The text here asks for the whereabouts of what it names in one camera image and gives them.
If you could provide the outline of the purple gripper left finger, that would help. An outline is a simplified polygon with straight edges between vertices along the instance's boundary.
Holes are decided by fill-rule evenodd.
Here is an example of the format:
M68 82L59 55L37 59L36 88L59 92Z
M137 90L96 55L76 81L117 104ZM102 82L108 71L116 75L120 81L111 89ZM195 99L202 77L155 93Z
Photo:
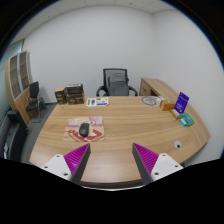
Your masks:
M90 154L90 144L85 144L66 155L56 154L42 169L79 185Z

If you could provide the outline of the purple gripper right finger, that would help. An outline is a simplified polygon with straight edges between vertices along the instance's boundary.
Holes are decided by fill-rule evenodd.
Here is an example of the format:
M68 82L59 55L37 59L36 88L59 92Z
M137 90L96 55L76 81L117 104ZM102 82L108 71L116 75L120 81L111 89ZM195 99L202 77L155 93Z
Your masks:
M168 154L156 154L137 143L132 145L132 154L144 185L182 169Z

